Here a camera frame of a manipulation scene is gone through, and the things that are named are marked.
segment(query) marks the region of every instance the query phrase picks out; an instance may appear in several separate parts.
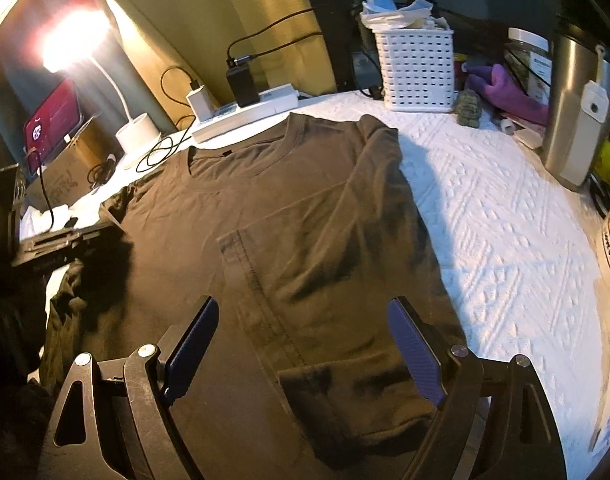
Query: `power strip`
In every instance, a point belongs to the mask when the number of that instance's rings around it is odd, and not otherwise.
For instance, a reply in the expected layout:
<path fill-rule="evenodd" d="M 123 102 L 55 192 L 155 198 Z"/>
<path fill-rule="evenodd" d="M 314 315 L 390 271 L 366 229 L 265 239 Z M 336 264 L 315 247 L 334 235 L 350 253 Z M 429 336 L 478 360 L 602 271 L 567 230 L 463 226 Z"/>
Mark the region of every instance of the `power strip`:
<path fill-rule="evenodd" d="M 231 103 L 216 110 L 211 119 L 201 123 L 196 121 L 189 130 L 195 142 L 200 144 L 246 124 L 293 110 L 299 105 L 299 93 L 291 84 L 277 86 L 259 95 L 261 100 L 258 103 L 245 108 Z"/>

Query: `white charger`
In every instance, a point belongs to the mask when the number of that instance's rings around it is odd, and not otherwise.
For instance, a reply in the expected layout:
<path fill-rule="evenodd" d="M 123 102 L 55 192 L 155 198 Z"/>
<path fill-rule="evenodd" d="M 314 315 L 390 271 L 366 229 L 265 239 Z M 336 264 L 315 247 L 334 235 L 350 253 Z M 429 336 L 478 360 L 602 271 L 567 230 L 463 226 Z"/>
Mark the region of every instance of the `white charger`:
<path fill-rule="evenodd" d="M 187 94 L 186 99 L 200 123 L 213 117 L 214 108 L 211 106 L 209 92 L 205 85 L 198 86 L 192 82 L 192 91 Z"/>

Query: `lamp neck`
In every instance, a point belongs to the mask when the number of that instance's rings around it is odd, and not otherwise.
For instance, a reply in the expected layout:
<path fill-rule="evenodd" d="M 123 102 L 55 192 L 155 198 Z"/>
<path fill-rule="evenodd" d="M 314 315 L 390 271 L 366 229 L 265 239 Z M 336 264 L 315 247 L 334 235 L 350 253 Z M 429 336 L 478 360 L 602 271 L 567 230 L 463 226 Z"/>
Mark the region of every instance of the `lamp neck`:
<path fill-rule="evenodd" d="M 127 116 L 127 120 L 130 121 L 130 123 L 133 123 L 134 119 L 130 115 L 130 110 L 127 107 L 127 101 L 125 101 L 125 97 L 124 97 L 123 93 L 121 92 L 121 90 L 118 88 L 118 85 L 116 84 L 116 82 L 110 77 L 108 72 L 106 72 L 106 70 L 100 65 L 100 63 L 95 59 L 94 56 L 89 56 L 89 60 L 94 64 L 94 66 L 96 68 L 98 68 L 101 71 L 101 73 L 112 84 L 112 86 L 114 87 L 114 90 L 116 90 L 116 93 L 118 94 L 118 96 L 121 99 L 121 103 L 123 104 L 123 110 L 125 110 L 125 115 Z"/>

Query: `smartphone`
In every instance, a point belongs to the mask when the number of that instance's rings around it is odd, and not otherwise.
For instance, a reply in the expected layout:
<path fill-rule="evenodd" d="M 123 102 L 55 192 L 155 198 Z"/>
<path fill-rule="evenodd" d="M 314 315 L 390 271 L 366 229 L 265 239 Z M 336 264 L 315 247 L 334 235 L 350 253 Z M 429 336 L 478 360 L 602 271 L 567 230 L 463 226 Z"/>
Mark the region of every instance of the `smartphone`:
<path fill-rule="evenodd" d="M 35 148 L 41 161 L 45 162 L 63 138 L 76 133 L 82 123 L 83 115 L 76 95 L 76 86 L 71 78 L 67 78 L 56 87 L 26 123 L 24 128 L 26 153 Z M 30 174 L 36 173 L 38 165 L 39 158 L 36 155 L 29 155 Z"/>

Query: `desk lamp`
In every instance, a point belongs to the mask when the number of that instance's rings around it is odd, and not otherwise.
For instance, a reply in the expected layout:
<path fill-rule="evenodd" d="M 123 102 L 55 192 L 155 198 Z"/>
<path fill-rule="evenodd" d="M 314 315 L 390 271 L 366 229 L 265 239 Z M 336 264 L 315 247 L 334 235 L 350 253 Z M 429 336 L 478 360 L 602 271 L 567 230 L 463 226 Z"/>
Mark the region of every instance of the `desk lamp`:
<path fill-rule="evenodd" d="M 133 118 L 118 85 L 93 56 L 110 28 L 102 10 L 74 10 L 45 39 L 43 65 L 52 73 L 64 70 L 73 63 L 87 59 L 112 84 L 121 99 L 128 123 L 116 133 L 116 139 L 127 153 L 126 158 L 141 155 L 143 148 L 158 140 L 159 131 L 149 115 Z"/>

